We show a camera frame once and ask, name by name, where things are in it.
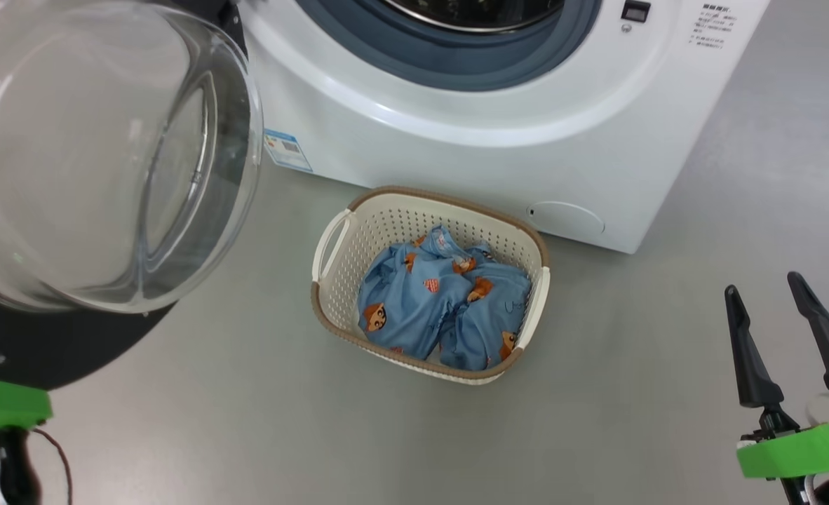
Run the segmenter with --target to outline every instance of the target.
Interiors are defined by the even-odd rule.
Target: gray floor
[[[735,283],[790,413],[823,390],[786,272],[829,307],[829,2],[774,0],[634,256],[549,239],[523,360],[457,386],[338,341],[309,263],[360,189],[270,170],[236,247],[116,363],[55,392],[76,502],[783,503],[739,474],[722,291]],[[46,503],[55,452],[31,450]]]

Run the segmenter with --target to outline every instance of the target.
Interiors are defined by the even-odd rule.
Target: brown wire
[[[65,450],[62,449],[62,445],[59,445],[59,442],[57,442],[52,435],[46,431],[43,431],[43,429],[35,428],[34,432],[46,438],[46,441],[50,442],[53,447],[56,447],[56,450],[59,452],[59,458],[62,460],[62,467],[65,468],[65,488],[68,496],[66,502],[68,505],[72,505],[72,468],[69,466],[69,458],[65,457]]]

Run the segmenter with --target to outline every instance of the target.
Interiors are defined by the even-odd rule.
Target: blue and white sticker
[[[271,154],[274,164],[302,170],[302,172],[314,173],[309,160],[302,153],[299,141],[293,135],[266,129],[264,131],[264,146],[268,149],[268,154]]]

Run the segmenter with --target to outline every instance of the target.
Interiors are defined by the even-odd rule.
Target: blue fabric
[[[522,271],[495,262],[489,245],[462,250],[444,226],[378,255],[359,291],[359,326],[371,342],[443,364],[485,370],[516,342],[530,293]]]

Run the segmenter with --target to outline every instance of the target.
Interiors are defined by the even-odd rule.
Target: washing machine
[[[245,0],[274,163],[634,253],[768,0]]]

